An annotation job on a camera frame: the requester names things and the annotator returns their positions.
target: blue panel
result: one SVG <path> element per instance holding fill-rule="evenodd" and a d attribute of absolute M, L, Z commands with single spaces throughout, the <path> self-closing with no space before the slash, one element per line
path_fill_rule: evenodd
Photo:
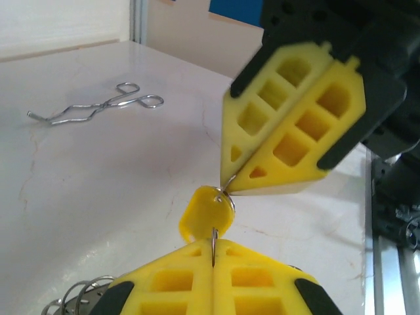
<path fill-rule="evenodd" d="M 209 11 L 260 27 L 263 0 L 211 0 Z"/>

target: white countertop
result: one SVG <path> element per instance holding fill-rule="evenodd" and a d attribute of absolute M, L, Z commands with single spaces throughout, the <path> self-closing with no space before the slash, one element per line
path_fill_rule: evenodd
<path fill-rule="evenodd" d="M 165 99 L 46 127 L 118 83 Z M 118 276 L 184 245 L 194 190 L 219 183 L 221 98 L 231 79 L 135 43 L 0 64 L 0 314 L 40 314 L 79 280 Z M 286 196 L 234 197 L 225 238 L 312 274 L 362 314 L 366 151 Z"/>

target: white wall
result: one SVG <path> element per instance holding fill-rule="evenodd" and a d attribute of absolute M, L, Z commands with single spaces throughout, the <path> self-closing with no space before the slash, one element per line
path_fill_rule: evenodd
<path fill-rule="evenodd" d="M 129 38 L 130 0 L 0 0 L 0 61 Z"/>
<path fill-rule="evenodd" d="M 263 30 L 209 13 L 210 0 L 148 1 L 147 46 L 234 77 Z"/>

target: keychain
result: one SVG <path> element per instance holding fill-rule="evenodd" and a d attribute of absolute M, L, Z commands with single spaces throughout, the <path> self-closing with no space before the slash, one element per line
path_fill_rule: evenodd
<path fill-rule="evenodd" d="M 179 222 L 179 232 L 187 243 L 211 238 L 213 229 L 221 237 L 230 228 L 235 217 L 235 204 L 224 190 L 202 186 L 194 192 Z"/>

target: marble surface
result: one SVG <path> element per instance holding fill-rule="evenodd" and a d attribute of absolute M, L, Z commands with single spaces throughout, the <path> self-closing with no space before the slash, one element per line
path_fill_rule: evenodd
<path fill-rule="evenodd" d="M 58 127 L 26 117 L 104 101 L 124 81 L 165 105 Z M 219 182 L 230 82 L 130 42 L 0 64 L 0 314 L 39 314 L 79 280 L 184 245 L 190 197 Z M 300 194 L 234 197 L 225 238 L 309 272 L 344 314 L 362 314 L 365 173 L 357 147 Z"/>

